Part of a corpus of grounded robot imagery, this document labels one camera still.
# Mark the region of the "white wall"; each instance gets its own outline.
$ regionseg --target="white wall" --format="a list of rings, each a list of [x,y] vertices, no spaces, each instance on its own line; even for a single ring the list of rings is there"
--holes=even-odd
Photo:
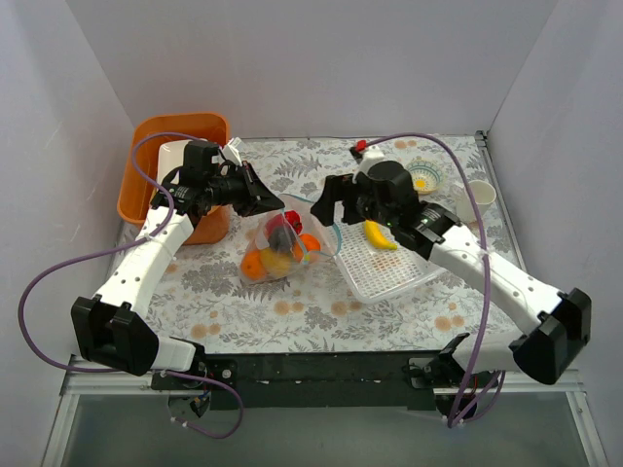
[[[561,0],[491,131],[530,270],[593,299],[579,364],[612,466],[623,465],[622,18],[619,0]]]
[[[39,465],[63,372],[38,360],[18,330],[18,298],[42,269],[110,246],[132,127],[67,5],[0,2],[0,463]],[[105,260],[35,289],[27,323],[51,356],[76,346],[69,310]]]
[[[132,122],[240,136],[488,129],[555,0],[67,0]]]

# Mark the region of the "small bowl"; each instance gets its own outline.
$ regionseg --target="small bowl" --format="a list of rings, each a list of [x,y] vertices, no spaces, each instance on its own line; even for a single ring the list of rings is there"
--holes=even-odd
[[[420,195],[438,190],[444,182],[444,171],[434,162],[417,158],[405,167],[413,179],[413,187]]]

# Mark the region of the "plastic bag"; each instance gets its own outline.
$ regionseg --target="plastic bag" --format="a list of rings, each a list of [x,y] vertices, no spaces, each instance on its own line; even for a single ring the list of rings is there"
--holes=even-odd
[[[265,214],[249,241],[239,273],[246,283],[281,279],[340,252],[342,236],[336,225],[326,228],[310,213],[312,202],[280,195],[280,211]]]

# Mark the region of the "perforated tray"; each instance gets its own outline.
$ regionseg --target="perforated tray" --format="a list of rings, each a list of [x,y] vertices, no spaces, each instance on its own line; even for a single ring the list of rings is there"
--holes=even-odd
[[[352,294],[364,304],[395,297],[444,271],[401,246],[397,250],[375,248],[368,242],[363,224],[338,225],[343,242],[335,261]],[[392,238],[389,229],[381,227],[381,230],[387,238]]]

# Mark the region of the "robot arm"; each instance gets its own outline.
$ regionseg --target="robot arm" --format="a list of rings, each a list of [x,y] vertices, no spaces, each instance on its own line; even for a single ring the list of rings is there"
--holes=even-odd
[[[357,172],[327,177],[311,213],[330,226],[335,202],[341,201],[344,223],[372,220],[385,225],[402,246],[482,292],[486,252],[478,238],[443,206],[419,200],[411,175],[400,163],[385,160],[376,149],[351,152],[360,161]],[[519,331],[485,336],[475,371],[521,370],[539,382],[555,383],[589,340],[590,298],[578,289],[564,294],[496,253],[489,256],[492,301]],[[459,382],[473,346],[473,336],[458,336],[428,367]]]
[[[219,164],[214,159],[221,154],[225,161]],[[171,183],[176,175],[179,183]],[[138,235],[148,241],[126,254],[92,298],[78,298],[71,309],[82,356],[137,376],[152,369],[197,372],[193,367],[198,365],[195,357],[200,346],[158,336],[144,319],[166,267],[200,219],[214,205],[230,204],[240,216],[284,207],[253,167],[239,159],[235,148],[228,146],[221,153],[206,141],[191,141],[184,147],[183,165],[165,177],[163,186],[171,193],[175,209],[165,229],[149,235],[169,210],[166,197],[158,192]]]

